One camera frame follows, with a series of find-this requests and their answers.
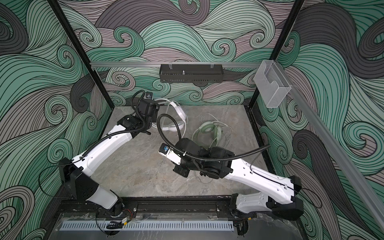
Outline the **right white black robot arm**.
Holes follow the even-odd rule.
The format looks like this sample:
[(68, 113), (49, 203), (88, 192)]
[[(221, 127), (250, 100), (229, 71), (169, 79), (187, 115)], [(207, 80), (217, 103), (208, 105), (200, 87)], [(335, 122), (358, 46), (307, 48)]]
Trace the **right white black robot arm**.
[(159, 152), (175, 164), (174, 172), (187, 177), (190, 171), (198, 171), (211, 179), (227, 179), (257, 190), (255, 194), (234, 194), (233, 215), (255, 212), (295, 221), (304, 213), (304, 202), (297, 197), (302, 189), (297, 176), (280, 177), (264, 171), (221, 147), (204, 149), (187, 138), (176, 147), (163, 145)]

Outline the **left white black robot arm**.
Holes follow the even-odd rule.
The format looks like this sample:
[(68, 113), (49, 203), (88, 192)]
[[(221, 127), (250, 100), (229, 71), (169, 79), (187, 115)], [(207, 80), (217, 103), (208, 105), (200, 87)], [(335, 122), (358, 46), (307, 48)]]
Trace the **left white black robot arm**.
[(109, 211), (111, 216), (121, 215), (123, 200), (91, 178), (96, 169), (118, 148), (132, 140), (139, 133), (146, 133), (151, 123), (157, 119), (160, 105), (152, 99), (141, 99), (134, 115), (126, 115), (96, 143), (84, 153), (71, 160), (63, 158), (59, 163), (63, 186), (78, 201), (88, 201)]

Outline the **green over-ear headphones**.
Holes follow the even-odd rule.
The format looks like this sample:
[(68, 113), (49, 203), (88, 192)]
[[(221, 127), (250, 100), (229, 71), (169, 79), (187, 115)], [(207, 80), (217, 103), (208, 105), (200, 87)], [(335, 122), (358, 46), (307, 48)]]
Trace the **green over-ear headphones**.
[(196, 129), (192, 135), (192, 140), (197, 143), (198, 142), (198, 136), (199, 134), (214, 134), (214, 139), (211, 143), (211, 147), (217, 147), (222, 139), (223, 136), (223, 127), (221, 126), (223, 124), (220, 121), (207, 121), (202, 123), (198, 129)]

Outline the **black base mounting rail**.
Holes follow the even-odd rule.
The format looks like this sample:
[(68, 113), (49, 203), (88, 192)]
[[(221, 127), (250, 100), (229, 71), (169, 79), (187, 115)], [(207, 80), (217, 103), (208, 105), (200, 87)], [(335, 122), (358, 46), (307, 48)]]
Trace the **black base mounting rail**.
[(90, 201), (68, 200), (59, 205), (59, 213), (95, 213), (102, 218), (133, 217), (140, 214), (208, 214), (219, 218), (254, 218), (270, 209), (242, 213), (236, 208), (237, 194), (222, 196), (123, 197), (117, 207), (107, 210)]

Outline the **black perforated wall tray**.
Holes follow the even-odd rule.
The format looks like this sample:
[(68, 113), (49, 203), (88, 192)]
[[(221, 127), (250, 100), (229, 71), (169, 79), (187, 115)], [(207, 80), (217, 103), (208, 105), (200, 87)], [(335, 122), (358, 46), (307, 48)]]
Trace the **black perforated wall tray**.
[(199, 86), (222, 82), (224, 69), (222, 65), (214, 64), (162, 64), (159, 75), (162, 83), (192, 83)]

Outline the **clear plastic wall bin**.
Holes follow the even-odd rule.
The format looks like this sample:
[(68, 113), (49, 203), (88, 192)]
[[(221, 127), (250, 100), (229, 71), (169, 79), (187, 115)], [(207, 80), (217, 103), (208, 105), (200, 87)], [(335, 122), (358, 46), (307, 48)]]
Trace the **clear plastic wall bin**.
[(273, 60), (262, 61), (254, 82), (268, 109), (278, 108), (292, 89), (284, 68)]

